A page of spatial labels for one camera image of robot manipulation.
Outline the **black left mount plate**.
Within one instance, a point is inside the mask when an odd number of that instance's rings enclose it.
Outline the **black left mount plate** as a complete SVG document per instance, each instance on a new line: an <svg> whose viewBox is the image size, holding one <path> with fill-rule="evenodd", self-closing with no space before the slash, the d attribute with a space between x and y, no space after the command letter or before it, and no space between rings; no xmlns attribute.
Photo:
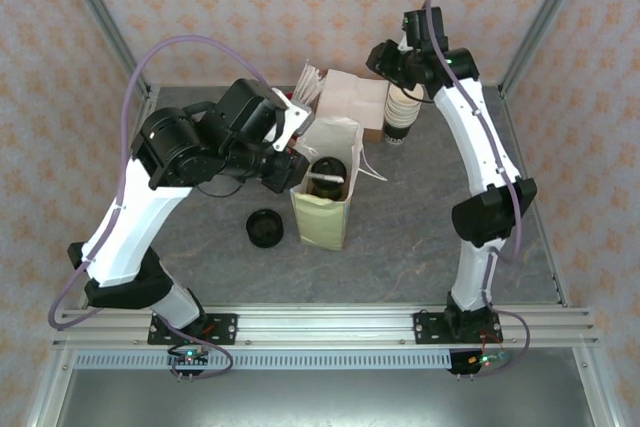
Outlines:
<svg viewBox="0 0 640 427"><path fill-rule="evenodd" d="M231 313L205 313L180 330L184 335L215 345L234 345L238 315ZM151 317L147 343L149 345L181 345L187 339L173 332L156 314Z"/></svg>

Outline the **grey metal panel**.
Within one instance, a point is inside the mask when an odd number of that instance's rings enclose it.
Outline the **grey metal panel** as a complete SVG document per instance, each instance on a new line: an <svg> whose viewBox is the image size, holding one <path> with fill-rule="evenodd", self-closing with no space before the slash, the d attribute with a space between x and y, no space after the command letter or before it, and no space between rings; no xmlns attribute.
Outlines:
<svg viewBox="0 0 640 427"><path fill-rule="evenodd" d="M578 377L444 371L77 371L56 427L595 427Z"/></svg>

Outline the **aluminium frame post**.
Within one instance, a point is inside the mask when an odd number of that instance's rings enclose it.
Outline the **aluminium frame post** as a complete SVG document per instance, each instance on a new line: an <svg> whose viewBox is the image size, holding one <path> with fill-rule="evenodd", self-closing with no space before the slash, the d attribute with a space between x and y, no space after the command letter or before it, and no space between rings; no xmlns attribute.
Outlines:
<svg viewBox="0 0 640 427"><path fill-rule="evenodd" d="M117 26L105 0L83 0L91 11L98 26L102 30L107 43L115 53L121 66L128 75L131 75L137 65L137 61L129 48L121 30Z"/></svg>
<svg viewBox="0 0 640 427"><path fill-rule="evenodd" d="M565 0L543 0L522 42L516 49L506 73L497 84L497 89L502 99L506 99L517 87L518 81L524 75L526 67L534 58L537 48L564 1Z"/></svg>

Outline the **circuit board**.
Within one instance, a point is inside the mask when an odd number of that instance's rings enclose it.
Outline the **circuit board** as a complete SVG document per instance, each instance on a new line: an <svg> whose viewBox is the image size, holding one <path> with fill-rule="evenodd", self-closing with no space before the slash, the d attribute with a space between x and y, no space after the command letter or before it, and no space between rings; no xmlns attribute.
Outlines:
<svg viewBox="0 0 640 427"><path fill-rule="evenodd" d="M206 351L187 348L186 350L169 349L169 364L176 367L204 367L209 364Z"/></svg>
<svg viewBox="0 0 640 427"><path fill-rule="evenodd" d="M492 362L506 361L509 359L509 354L505 351L496 353L481 353L477 356L471 356L467 362L469 365L485 365L488 366Z"/></svg>

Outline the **black right mount plate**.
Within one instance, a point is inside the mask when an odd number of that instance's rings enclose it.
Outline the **black right mount plate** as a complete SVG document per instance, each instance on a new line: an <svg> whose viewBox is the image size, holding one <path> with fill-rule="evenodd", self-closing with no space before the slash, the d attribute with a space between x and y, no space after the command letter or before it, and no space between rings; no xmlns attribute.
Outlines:
<svg viewBox="0 0 640 427"><path fill-rule="evenodd" d="M413 314L417 344L480 344L503 340L499 318L486 309L478 312L428 312Z"/></svg>

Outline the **right circuit board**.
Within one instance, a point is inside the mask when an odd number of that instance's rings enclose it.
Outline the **right circuit board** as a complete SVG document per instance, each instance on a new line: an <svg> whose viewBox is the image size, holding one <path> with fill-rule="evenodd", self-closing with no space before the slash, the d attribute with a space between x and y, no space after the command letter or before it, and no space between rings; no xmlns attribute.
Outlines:
<svg viewBox="0 0 640 427"><path fill-rule="evenodd" d="M488 366L492 362L506 361L509 359L509 354L505 351L496 353L481 353L477 356L471 356L467 362L469 365L485 365Z"/></svg>

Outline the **green paper coffee cup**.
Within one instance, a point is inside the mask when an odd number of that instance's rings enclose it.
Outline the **green paper coffee cup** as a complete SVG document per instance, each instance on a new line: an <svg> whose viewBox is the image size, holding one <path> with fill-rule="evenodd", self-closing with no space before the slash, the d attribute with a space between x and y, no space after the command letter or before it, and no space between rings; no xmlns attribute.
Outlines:
<svg viewBox="0 0 640 427"><path fill-rule="evenodd" d="M343 187L344 185L341 183L313 181L311 193L321 199L339 201L342 198Z"/></svg>

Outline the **left circuit board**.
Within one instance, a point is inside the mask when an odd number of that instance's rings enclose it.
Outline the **left circuit board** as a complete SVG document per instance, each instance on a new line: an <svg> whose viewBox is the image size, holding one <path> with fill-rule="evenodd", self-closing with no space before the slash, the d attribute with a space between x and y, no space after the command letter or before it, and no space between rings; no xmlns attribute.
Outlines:
<svg viewBox="0 0 640 427"><path fill-rule="evenodd" d="M204 367L209 364L206 351L187 348L186 350L169 349L169 364L176 367Z"/></svg>

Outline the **black cup lid stack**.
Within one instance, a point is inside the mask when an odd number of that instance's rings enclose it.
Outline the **black cup lid stack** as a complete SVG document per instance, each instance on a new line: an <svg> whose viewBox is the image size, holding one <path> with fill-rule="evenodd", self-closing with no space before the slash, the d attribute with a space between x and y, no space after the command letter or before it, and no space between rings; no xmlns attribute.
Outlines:
<svg viewBox="0 0 640 427"><path fill-rule="evenodd" d="M271 209L253 212L245 225L250 242L259 248L272 248L280 243L284 236L281 216Z"/></svg>

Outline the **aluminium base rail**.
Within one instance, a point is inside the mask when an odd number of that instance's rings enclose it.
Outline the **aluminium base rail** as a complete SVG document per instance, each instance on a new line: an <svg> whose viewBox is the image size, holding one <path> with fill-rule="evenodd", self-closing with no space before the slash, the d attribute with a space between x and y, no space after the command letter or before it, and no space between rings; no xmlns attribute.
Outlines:
<svg viewBox="0 0 640 427"><path fill-rule="evenodd" d="M417 349L450 348L448 339L416 323L421 306L390 304L229 304L210 305L213 313L234 313L234 349ZM499 323L506 348L598 346L604 336L586 308L508 305ZM144 348L148 310L105 310L53 337L56 348Z"/></svg>

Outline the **paper takeout bag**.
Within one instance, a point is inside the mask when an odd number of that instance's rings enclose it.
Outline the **paper takeout bag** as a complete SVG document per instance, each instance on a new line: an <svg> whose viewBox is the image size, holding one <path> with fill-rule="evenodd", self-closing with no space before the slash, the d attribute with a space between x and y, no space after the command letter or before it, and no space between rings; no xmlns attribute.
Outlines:
<svg viewBox="0 0 640 427"><path fill-rule="evenodd" d="M337 160L344 182L340 196L332 200L313 193L310 177L290 190L295 219L303 243L329 250L343 248L356 180L360 173L385 182L386 177L367 162L363 144L364 128L346 117L316 119L296 143L295 150L315 166L328 158Z"/></svg>

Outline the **black mount plate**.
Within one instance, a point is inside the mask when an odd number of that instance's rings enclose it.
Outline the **black mount plate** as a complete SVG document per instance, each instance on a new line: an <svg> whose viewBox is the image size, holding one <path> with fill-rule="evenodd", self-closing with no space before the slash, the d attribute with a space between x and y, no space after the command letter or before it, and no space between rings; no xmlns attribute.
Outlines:
<svg viewBox="0 0 640 427"><path fill-rule="evenodd" d="M486 309L478 312L428 312L413 314L417 344L480 344L503 340L499 318Z"/></svg>
<svg viewBox="0 0 640 427"><path fill-rule="evenodd" d="M234 345L238 315L231 313L205 313L180 330L184 335L215 345ZM147 343L149 345L181 345L187 339L173 332L156 314L151 317Z"/></svg>

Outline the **black plastic cup lid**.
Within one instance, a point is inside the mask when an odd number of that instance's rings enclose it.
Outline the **black plastic cup lid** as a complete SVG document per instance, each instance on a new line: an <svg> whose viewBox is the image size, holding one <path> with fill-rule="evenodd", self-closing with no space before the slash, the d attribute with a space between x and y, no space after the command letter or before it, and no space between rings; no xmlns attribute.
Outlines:
<svg viewBox="0 0 640 427"><path fill-rule="evenodd" d="M343 176L346 180L347 169L345 164L335 157L323 157L318 159L311 167L310 172Z"/></svg>

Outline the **paper cup stack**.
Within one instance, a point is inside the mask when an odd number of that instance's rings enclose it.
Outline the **paper cup stack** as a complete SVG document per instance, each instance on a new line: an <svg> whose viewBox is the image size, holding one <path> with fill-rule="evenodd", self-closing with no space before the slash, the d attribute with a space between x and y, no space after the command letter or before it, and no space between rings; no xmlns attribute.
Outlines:
<svg viewBox="0 0 640 427"><path fill-rule="evenodd" d="M424 100L424 89L412 90L389 86L384 111L383 132L387 143L402 144L416 121Z"/></svg>

